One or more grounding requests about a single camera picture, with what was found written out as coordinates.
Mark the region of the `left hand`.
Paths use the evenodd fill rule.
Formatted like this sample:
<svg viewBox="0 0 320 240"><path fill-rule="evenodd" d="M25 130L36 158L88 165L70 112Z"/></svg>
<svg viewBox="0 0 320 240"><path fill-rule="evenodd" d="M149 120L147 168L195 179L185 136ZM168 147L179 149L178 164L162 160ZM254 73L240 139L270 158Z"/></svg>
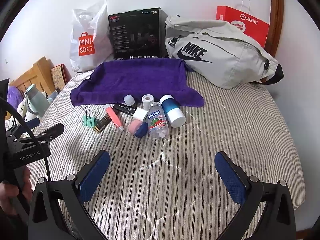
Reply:
<svg viewBox="0 0 320 240"><path fill-rule="evenodd" d="M30 182L30 170L27 166L24 167L23 170L23 182L24 187L22 190L23 195L27 199L27 201L30 203L33 196L33 191L31 188L31 182ZM17 212L12 205L12 199L16 197L19 194L19 189L15 185L11 185L9 183L1 182L0 185L0 199L1 199L1 208L2 210L7 214L11 216L16 216Z"/></svg>

